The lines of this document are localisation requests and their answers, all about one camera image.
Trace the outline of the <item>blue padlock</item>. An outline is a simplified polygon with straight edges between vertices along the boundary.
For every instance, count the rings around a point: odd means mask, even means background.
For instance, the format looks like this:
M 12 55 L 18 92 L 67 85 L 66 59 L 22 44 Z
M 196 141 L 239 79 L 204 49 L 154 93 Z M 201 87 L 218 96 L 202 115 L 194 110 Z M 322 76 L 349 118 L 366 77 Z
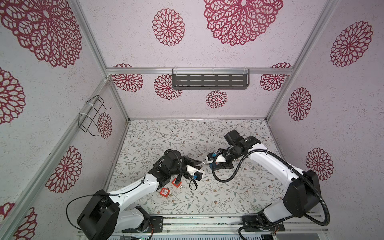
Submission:
M 213 160 L 207 160 L 207 159 L 203 160 L 204 165 L 210 165 L 212 163 L 213 163 Z

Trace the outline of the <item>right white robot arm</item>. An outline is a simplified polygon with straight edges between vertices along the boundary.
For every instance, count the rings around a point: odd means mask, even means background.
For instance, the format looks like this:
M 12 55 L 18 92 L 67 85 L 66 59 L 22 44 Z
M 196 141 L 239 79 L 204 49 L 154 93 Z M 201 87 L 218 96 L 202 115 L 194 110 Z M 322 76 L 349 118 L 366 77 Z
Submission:
M 232 169 L 234 160 L 241 158 L 243 162 L 249 158 L 273 174 L 287 189 L 282 200 L 258 213 L 259 223 L 266 225 L 289 217 L 301 218 L 320 203 L 319 196 L 303 181 L 305 178 L 320 193 L 319 178 L 315 172 L 306 172 L 290 165 L 253 136 L 244 138 L 233 130 L 225 135 L 225 139 L 230 145 L 227 149 L 219 149 L 206 157 L 213 171 Z

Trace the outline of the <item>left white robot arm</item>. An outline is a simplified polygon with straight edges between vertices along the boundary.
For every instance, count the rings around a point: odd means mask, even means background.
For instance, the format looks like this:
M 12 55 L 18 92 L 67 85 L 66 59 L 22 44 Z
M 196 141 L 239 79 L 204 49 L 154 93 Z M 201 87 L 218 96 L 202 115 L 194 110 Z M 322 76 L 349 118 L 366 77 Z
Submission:
M 77 225 L 89 240 L 107 240 L 116 232 L 130 229 L 143 232 L 149 227 L 151 216 L 142 207 L 127 211 L 130 205 L 172 181 L 181 183 L 182 177 L 196 182 L 203 176 L 202 161 L 176 150 L 166 150 L 153 168 L 136 182 L 109 193 L 99 190 L 90 195 Z

